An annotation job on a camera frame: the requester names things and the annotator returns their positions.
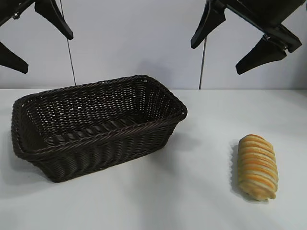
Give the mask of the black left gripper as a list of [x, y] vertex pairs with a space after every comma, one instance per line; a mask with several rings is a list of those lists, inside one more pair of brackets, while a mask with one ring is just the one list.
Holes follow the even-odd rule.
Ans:
[[[52, 23], [67, 39], [73, 39], [73, 31], [66, 23], [55, 0], [0, 0], [0, 24], [9, 19], [19, 19], [20, 15], [35, 2], [35, 11]], [[0, 65], [28, 72], [28, 64], [0, 43]]]

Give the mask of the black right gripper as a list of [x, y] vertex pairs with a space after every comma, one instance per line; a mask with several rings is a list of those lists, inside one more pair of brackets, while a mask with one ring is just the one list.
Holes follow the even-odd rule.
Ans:
[[264, 28], [260, 41], [236, 64], [239, 75], [283, 60], [287, 57], [286, 50], [293, 53], [302, 43], [282, 22], [303, 3], [304, 0], [207, 0], [190, 46], [197, 48], [209, 33], [223, 23], [226, 20], [224, 11], [228, 8], [255, 27]]

